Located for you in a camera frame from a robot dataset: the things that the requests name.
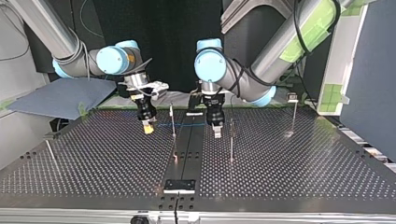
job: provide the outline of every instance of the metal bracket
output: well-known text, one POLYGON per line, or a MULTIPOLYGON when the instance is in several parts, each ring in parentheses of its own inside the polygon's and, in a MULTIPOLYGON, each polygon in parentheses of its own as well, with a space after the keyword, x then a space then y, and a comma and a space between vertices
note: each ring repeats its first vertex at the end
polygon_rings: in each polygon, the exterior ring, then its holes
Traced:
POLYGON ((341 95, 341 103, 344 105, 349 105, 350 99, 345 95, 341 95))
MULTIPOLYGON (((166 94, 166 91, 169 89, 169 85, 167 83, 161 82, 161 81, 154 81, 154 82, 150 82, 148 84, 145 85, 141 85, 141 86, 131 86, 126 82, 119 82, 120 85, 125 85, 127 86, 127 91, 135 91, 136 88, 138 88, 139 90, 141 89, 145 89, 145 88, 152 88, 152 93, 155 93, 152 97, 151 100, 156 101, 158 99, 160 99, 161 97, 163 97, 166 94)), ((143 94, 138 94, 136 95, 136 99, 140 99, 140 95, 143 96, 143 94)))
POLYGON ((215 133, 215 138, 221 138, 221 129, 222 126, 212 125, 213 132, 215 133))
POLYGON ((201 91, 201 93, 202 93, 203 95, 225 94, 225 93, 228 93, 228 92, 229 92, 229 91, 227 91, 227 90, 225 90, 225 89, 221 90, 219 93, 217 93, 216 91, 201 91))
POLYGON ((173 180, 168 179, 165 182, 163 193, 165 194, 194 194, 195 183, 193 179, 189 180, 173 180))
POLYGON ((290 131, 286 132, 286 137, 291 137, 294 134, 294 124, 296 120, 296 113, 297 113, 297 104, 298 104, 298 96, 295 92, 288 93, 288 103, 294 104, 294 112, 293 112, 293 120, 291 122, 291 129, 290 131))
POLYGON ((286 19, 292 12, 289 0, 233 0, 221 16, 221 32, 227 34, 251 9, 259 6, 273 7, 286 19))

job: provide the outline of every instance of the cable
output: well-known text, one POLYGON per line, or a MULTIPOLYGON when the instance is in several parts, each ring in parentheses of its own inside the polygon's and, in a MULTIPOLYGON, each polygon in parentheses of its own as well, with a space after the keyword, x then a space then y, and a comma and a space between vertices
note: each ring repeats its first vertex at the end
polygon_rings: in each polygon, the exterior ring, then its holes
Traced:
POLYGON ((177 194, 177 199, 176 199, 176 204, 175 204, 175 224, 178 224, 178 216, 177 216, 177 206, 178 206, 178 196, 180 195, 180 193, 177 194))
MULTIPOLYGON (((168 127, 168 126, 172 126, 173 123, 161 123, 158 124, 157 127, 168 127)), ((205 123, 196 123, 196 124, 180 124, 180 123, 176 123, 175 126, 177 127, 199 127, 199 126, 205 126, 205 123)))
POLYGON ((303 79, 303 77, 302 77, 301 74, 300 74, 299 65, 297 64, 297 66, 295 66, 295 67, 297 68, 297 76, 300 78, 301 83, 303 84, 304 91, 305 91, 306 94, 308 95, 308 98, 309 98, 309 100, 311 101, 311 103, 312 103, 312 105, 314 106, 314 108, 318 111, 318 107, 317 107, 317 105, 315 104, 315 102, 314 102, 313 98, 311 97, 311 95, 309 94, 309 91, 308 91, 308 89, 307 89, 306 86, 305 86, 304 79, 303 79))
POLYGON ((13 57, 10 57, 10 58, 0 59, 0 62, 5 62, 5 61, 10 61, 10 60, 18 59, 18 58, 21 58, 21 57, 23 57, 24 55, 26 55, 26 54, 29 52, 30 45, 29 45, 29 42, 27 41, 26 35, 17 27, 17 25, 15 25, 15 23, 14 23, 14 22, 12 21, 12 19, 7 15, 7 13, 2 9, 2 7, 9 8, 9 9, 15 14, 15 16, 18 17, 18 19, 20 20, 21 24, 23 25, 23 20, 21 19, 21 16, 17 13, 17 11, 16 11, 13 7, 9 6, 7 3, 5 3, 5 2, 0 2, 0 3, 1 3, 1 4, 0 4, 0 9, 1 9, 1 11, 3 12, 4 16, 5 16, 5 17, 7 18, 7 20, 11 23, 11 25, 13 26, 13 28, 15 28, 15 30, 25 39, 25 41, 26 41, 26 43, 27 43, 26 50, 25 50, 22 54, 17 55, 17 56, 13 56, 13 57))
POLYGON ((96 61, 92 58, 92 56, 88 52, 87 45, 84 43, 84 41, 82 41, 78 38, 78 35, 76 34, 76 32, 73 29, 69 28, 69 30, 71 33, 73 33, 73 35, 76 37, 76 40, 78 42, 78 47, 77 47, 76 51, 73 53, 73 55, 70 58, 68 58, 66 60, 59 60, 53 55, 52 55, 52 58, 58 64, 65 65, 65 64, 74 62, 75 59, 77 59, 80 56, 81 52, 83 51, 84 61, 85 61, 84 63, 85 63, 85 67, 87 69, 87 76, 88 76, 88 80, 90 80, 91 79, 90 59, 93 60, 94 63, 96 63, 96 61))
POLYGON ((96 67, 98 66, 98 63, 96 62, 96 60, 91 56, 91 54, 89 53, 88 56, 90 56, 90 59, 95 63, 96 67))
MULTIPOLYGON (((312 52, 308 49, 308 47, 306 46, 304 39, 303 39, 303 35, 301 34, 301 29, 300 29, 300 15, 299 15, 299 10, 298 10, 298 2, 299 0, 294 0, 294 8, 293 8, 293 19, 294 19, 294 27, 297 33, 297 37, 298 40, 300 42, 301 47, 304 50, 304 56, 308 56, 310 55, 312 52)), ((334 3, 335 6, 335 18, 334 21, 332 22, 332 24, 330 25, 328 31, 332 32, 334 27, 337 25, 337 23, 340 21, 340 17, 341 17, 341 5, 338 2, 338 0, 332 0, 332 2, 334 3)))
POLYGON ((291 77, 291 75, 293 74, 293 71, 294 71, 294 67, 292 67, 292 69, 290 69, 290 71, 286 75, 282 76, 284 78, 279 79, 280 83, 285 83, 286 84, 286 81, 291 77))
MULTIPOLYGON (((136 73, 138 73, 138 72, 136 72, 136 71, 139 71, 141 68, 144 68, 144 67, 145 67, 147 64, 149 64, 151 61, 152 61, 152 58, 150 58, 150 59, 148 59, 147 61, 145 61, 144 63, 140 64, 139 66, 137 66, 136 68, 134 68, 132 71, 121 74, 121 76, 129 76, 129 75, 132 75, 132 74, 136 74, 136 73)), ((152 96, 155 96, 155 95, 159 94, 158 92, 157 92, 157 94, 149 94, 149 93, 146 93, 146 92, 144 92, 144 91, 141 91, 139 88, 137 88, 137 87, 134 85, 134 83, 131 82, 131 84, 132 84, 132 87, 134 87, 137 91, 139 91, 139 92, 142 93, 143 95, 152 97, 152 96)))
MULTIPOLYGON (((329 31, 333 31, 333 28, 339 22, 340 17, 341 17, 341 5, 340 5, 340 3, 338 2, 338 0, 332 0, 332 1, 333 1, 334 5, 335 5, 335 18, 334 18, 334 21, 332 22, 332 25, 329 27, 329 31)), ((306 94, 307 94, 309 100, 311 101, 312 105, 314 106, 314 108, 318 111, 318 106, 315 104, 315 102, 313 101, 313 98, 309 94, 308 89, 305 86, 304 79, 303 79, 303 77, 300 74, 299 65, 303 61, 303 58, 305 56, 309 56, 311 54, 311 51, 307 48, 307 46, 306 46, 306 44, 304 42, 303 36, 301 34, 300 21, 299 21, 299 18, 297 16, 297 14, 298 14, 298 2, 299 2, 298 0, 294 0, 294 9, 293 9, 294 27, 296 29, 296 33, 297 33, 297 37, 298 37, 298 40, 300 42, 300 45, 301 45, 301 47, 304 50, 304 54, 299 60, 297 60, 296 64, 294 65, 294 68, 297 68, 297 76, 300 78, 301 83, 303 84, 304 91, 306 92, 306 94)))
POLYGON ((83 12, 83 10, 84 10, 84 7, 85 7, 85 4, 87 3, 87 1, 88 1, 88 0, 85 0, 85 1, 82 3, 82 5, 81 5, 81 9, 79 10, 79 20, 81 21, 82 26, 83 26, 88 32, 90 32, 90 33, 93 34, 93 35, 96 35, 96 36, 105 38, 104 36, 99 35, 99 34, 97 34, 96 32, 92 31, 90 28, 88 28, 87 25, 85 25, 84 20, 82 19, 82 12, 83 12))
POLYGON ((56 132, 59 132, 61 130, 61 122, 62 122, 62 119, 58 119, 58 123, 56 125, 56 132))
POLYGON ((300 18, 299 18, 300 15, 297 16, 297 14, 298 14, 298 0, 294 0, 294 10, 293 10, 294 27, 296 29, 296 33, 300 45, 304 50, 304 54, 309 55, 311 51, 309 51, 309 49, 306 47, 306 44, 304 42, 303 35, 301 34, 301 30, 300 30, 300 18))
POLYGON ((70 4, 70 14, 72 16, 72 24, 73 24, 73 30, 76 31, 76 19, 75 19, 75 10, 73 6, 73 0, 69 0, 70 4))
POLYGON ((213 47, 209 47, 209 48, 204 48, 198 51, 198 53, 200 53, 201 51, 205 50, 205 49, 213 49, 216 52, 218 52, 219 54, 221 54, 221 56, 227 61, 227 63, 230 65, 233 76, 235 77, 235 82, 233 83, 233 85, 230 87, 230 89, 228 89, 228 91, 233 91, 233 89, 236 87, 237 88, 237 94, 236 97, 239 98, 240 97, 240 85, 239 85, 239 81, 241 79, 241 77, 244 74, 247 74, 249 77, 251 77, 253 80, 255 80, 256 82, 258 82, 259 84, 263 85, 263 86, 274 86, 271 83, 267 83, 265 81, 262 81, 261 79, 259 79, 254 73, 253 71, 251 71, 251 69, 247 69, 245 66, 243 66, 240 62, 238 62, 236 59, 232 59, 230 60, 230 58, 228 58, 224 52, 222 52, 220 49, 217 48, 213 48, 213 47), (236 64, 239 65, 239 67, 241 68, 241 70, 239 71, 239 74, 236 74, 236 69, 233 65, 233 62, 235 62, 236 64))
POLYGON ((132 69, 131 71, 125 72, 120 74, 119 76, 129 76, 129 75, 133 75, 136 73, 139 73, 140 70, 145 70, 144 68, 152 61, 152 58, 148 59, 147 61, 143 62, 142 64, 140 64, 139 66, 137 66, 136 68, 132 69))

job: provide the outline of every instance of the metal frame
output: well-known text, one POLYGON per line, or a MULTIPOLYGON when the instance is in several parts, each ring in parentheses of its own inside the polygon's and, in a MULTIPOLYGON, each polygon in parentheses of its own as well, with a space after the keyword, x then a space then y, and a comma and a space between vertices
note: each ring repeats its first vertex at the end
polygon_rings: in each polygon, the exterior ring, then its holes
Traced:
MULTIPOLYGON (((121 210, 0 209, 0 223, 129 223, 134 216, 175 223, 173 212, 121 210)), ((177 213, 182 223, 394 223, 396 216, 317 213, 177 213)))

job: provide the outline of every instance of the perforated metal table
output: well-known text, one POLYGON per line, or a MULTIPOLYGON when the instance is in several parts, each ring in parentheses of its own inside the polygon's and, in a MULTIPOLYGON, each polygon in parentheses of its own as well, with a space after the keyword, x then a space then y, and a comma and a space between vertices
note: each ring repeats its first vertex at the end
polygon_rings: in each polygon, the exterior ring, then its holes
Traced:
POLYGON ((0 223, 8 208, 396 215, 396 175, 310 108, 292 136, 292 108, 227 109, 221 139, 184 114, 176 139, 168 111, 152 135, 127 110, 70 125, 51 144, 57 160, 43 143, 0 171, 0 223), (194 179, 195 194, 163 194, 167 179, 194 179))

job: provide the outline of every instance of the metal post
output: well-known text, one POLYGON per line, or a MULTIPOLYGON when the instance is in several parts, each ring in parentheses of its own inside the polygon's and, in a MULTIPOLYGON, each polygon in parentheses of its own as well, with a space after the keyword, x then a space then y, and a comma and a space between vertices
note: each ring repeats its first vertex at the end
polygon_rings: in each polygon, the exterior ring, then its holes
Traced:
POLYGON ((50 141, 49 141, 49 140, 46 140, 46 143, 47 143, 47 148, 49 149, 50 157, 51 157, 53 160, 55 160, 56 158, 55 158, 55 155, 53 154, 52 147, 50 146, 50 141))
POLYGON ((169 106, 169 116, 172 119, 172 136, 176 138, 176 130, 175 130, 175 119, 174 119, 174 113, 173 113, 173 104, 171 103, 169 106))
POLYGON ((286 132, 286 136, 291 137, 294 134, 294 124, 295 124, 296 114, 297 114, 298 96, 295 92, 289 92, 287 98, 288 98, 288 103, 294 103, 293 120, 291 122, 291 129, 290 129, 290 131, 286 132))
POLYGON ((65 59, 76 52, 77 38, 47 0, 9 0, 9 2, 54 57, 65 59))
POLYGON ((233 162, 233 139, 235 138, 235 124, 233 122, 233 118, 231 118, 231 140, 230 140, 230 162, 233 162))

